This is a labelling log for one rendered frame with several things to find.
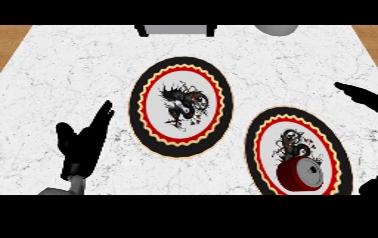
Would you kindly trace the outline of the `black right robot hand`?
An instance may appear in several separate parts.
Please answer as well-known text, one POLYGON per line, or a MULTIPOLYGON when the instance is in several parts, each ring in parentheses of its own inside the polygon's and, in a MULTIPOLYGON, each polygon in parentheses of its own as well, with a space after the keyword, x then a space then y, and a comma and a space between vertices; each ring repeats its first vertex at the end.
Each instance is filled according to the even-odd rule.
MULTIPOLYGON (((352 102, 364 105, 378 113, 378 94, 360 87, 339 82, 335 82, 333 86, 343 92, 352 102)), ((358 194, 378 196, 378 176, 363 183, 358 188, 358 194)))

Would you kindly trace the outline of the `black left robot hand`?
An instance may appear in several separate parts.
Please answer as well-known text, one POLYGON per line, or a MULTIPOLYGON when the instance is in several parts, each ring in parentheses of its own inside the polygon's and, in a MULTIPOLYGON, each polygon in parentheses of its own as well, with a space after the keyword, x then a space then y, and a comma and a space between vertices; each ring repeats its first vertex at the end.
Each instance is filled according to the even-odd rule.
POLYGON ((79 133, 73 132, 64 122, 56 124, 57 148, 63 154, 63 167, 60 178, 67 180, 72 176, 87 178, 97 164, 107 126, 113 116, 112 103, 104 101, 89 125, 79 133))

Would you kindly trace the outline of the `black red dragon plate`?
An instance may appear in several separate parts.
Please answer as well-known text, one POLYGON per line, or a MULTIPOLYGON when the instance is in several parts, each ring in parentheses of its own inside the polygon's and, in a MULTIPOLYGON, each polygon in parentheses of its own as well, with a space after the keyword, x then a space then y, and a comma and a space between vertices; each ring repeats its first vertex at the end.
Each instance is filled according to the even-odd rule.
POLYGON ((205 152, 224 135, 231 111, 228 83, 206 61, 174 57, 147 68, 131 91, 128 116, 151 152, 171 158, 205 152))
POLYGON ((247 128, 245 159, 262 195, 351 194, 351 165, 340 142, 324 123, 296 108, 274 107, 258 114, 247 128), (323 185, 315 191, 292 192, 277 181, 278 164, 299 156, 320 165, 323 185))

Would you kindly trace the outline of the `red can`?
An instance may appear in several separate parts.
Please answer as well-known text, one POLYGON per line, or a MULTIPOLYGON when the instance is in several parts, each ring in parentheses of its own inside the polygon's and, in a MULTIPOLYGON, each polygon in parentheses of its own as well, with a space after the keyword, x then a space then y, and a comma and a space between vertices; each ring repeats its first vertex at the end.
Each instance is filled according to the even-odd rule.
POLYGON ((315 191, 323 185, 320 165, 305 156, 283 161, 276 176, 281 187, 292 192, 315 191))

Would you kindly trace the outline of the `grey round object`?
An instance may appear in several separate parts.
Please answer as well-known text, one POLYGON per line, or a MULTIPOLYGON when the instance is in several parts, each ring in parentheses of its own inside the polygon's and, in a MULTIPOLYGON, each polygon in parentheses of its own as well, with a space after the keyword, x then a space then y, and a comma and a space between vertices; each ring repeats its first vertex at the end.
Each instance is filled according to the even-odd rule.
POLYGON ((296 25, 256 25, 255 28, 270 36, 287 36, 298 28, 296 25))

